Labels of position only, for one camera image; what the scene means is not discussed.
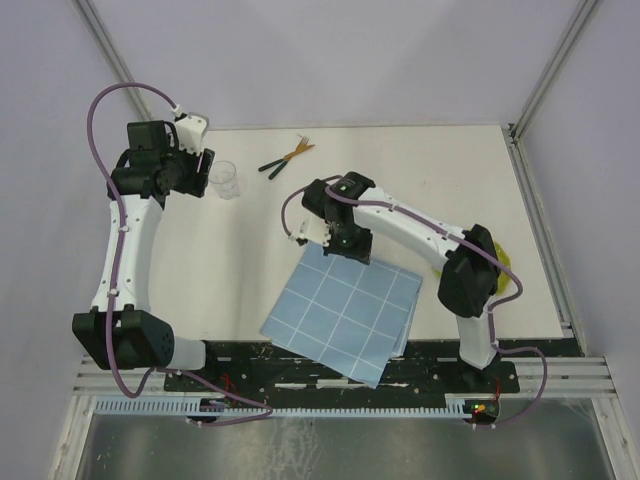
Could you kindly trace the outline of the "clear plastic cup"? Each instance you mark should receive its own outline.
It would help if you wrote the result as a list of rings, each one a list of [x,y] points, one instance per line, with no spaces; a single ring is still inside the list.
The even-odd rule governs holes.
[[[209,182],[221,199],[232,200],[240,195],[237,169],[232,162],[214,161],[209,172]]]

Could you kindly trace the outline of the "blue checkered cloth napkin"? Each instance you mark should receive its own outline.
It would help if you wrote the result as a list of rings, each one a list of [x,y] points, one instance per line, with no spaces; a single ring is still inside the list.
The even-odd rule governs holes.
[[[310,244],[260,333],[370,388],[400,357],[423,277],[381,260],[364,265]]]

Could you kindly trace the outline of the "green polka dot plate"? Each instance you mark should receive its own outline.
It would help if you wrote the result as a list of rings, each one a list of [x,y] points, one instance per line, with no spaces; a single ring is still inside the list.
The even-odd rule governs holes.
[[[504,250],[504,248],[497,241],[493,241],[493,244],[496,250],[498,261],[501,262],[507,268],[511,268],[511,259],[509,255],[506,253],[506,251]],[[440,270],[436,268],[431,268],[431,270],[437,279],[441,277],[442,272]],[[507,290],[507,287],[509,286],[510,283],[511,283],[510,277],[503,270],[501,270],[499,273],[498,282],[497,282],[496,296],[502,296]]]

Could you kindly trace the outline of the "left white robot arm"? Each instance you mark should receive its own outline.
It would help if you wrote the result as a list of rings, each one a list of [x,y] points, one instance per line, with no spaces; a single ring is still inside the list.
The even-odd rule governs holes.
[[[129,147],[110,178],[110,233],[98,290],[72,331],[103,370],[117,367],[186,370],[198,389],[221,378],[220,364],[200,340],[174,334],[151,312],[150,268],[154,239],[167,197],[203,197],[214,152],[203,145],[209,120],[187,113],[172,122],[131,122]]]

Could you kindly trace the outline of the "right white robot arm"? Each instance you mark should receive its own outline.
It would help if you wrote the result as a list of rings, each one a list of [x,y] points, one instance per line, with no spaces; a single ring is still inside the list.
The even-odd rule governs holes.
[[[486,309],[498,291],[500,269],[492,262],[498,255],[485,227],[463,229],[434,220],[356,172],[334,184],[313,180],[302,189],[301,204],[311,214],[296,237],[301,245],[311,241],[324,255],[368,265],[379,233],[439,271],[437,298],[455,315],[459,333],[460,382],[481,391],[494,381],[497,352]]]

